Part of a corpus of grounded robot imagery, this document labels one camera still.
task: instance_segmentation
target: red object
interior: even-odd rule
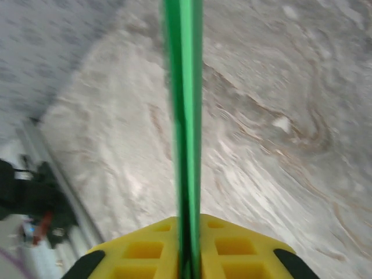
[[[40,225],[35,230],[33,245],[38,245],[39,241],[46,236],[52,223],[52,216],[52,212],[48,211],[41,220]]]

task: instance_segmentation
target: yellow plastic base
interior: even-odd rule
[[[202,279],[292,278],[273,250],[288,245],[216,217],[201,215]],[[102,243],[105,258],[90,279],[177,279],[177,218]]]

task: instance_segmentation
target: dark object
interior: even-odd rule
[[[33,225],[37,226],[51,212],[53,218],[46,237],[54,248],[67,238],[69,229],[77,224],[75,215],[46,162],[34,173],[22,171],[30,172],[32,179],[16,179],[16,170],[12,165],[0,160],[0,220],[10,214],[23,214],[30,216]],[[55,234],[55,229],[65,233]]]
[[[283,249],[275,249],[274,253],[294,279],[319,279],[299,256]]]
[[[81,257],[62,279],[88,279],[104,257],[105,252],[102,250],[97,250]]]

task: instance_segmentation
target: black rubber edge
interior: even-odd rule
[[[88,279],[97,265],[104,259],[105,251],[93,251],[79,258],[62,279]]]
[[[319,279],[310,267],[296,254],[275,249],[275,255],[294,279]]]

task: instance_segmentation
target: square hole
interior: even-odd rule
[[[156,266],[131,265],[117,266],[115,268],[115,279],[153,279]]]
[[[208,222],[208,227],[209,228],[223,228],[224,225],[219,223],[219,222],[216,222],[216,221],[209,221]]]
[[[226,279],[273,279],[261,263],[224,263]]]
[[[256,251],[251,242],[243,237],[223,237],[215,241],[219,255],[254,255]]]
[[[160,259],[164,243],[162,242],[133,242],[129,244],[123,258],[125,259]]]
[[[156,229],[154,229],[154,231],[170,231],[170,229],[171,229],[171,225],[165,224],[160,227],[157,227]]]

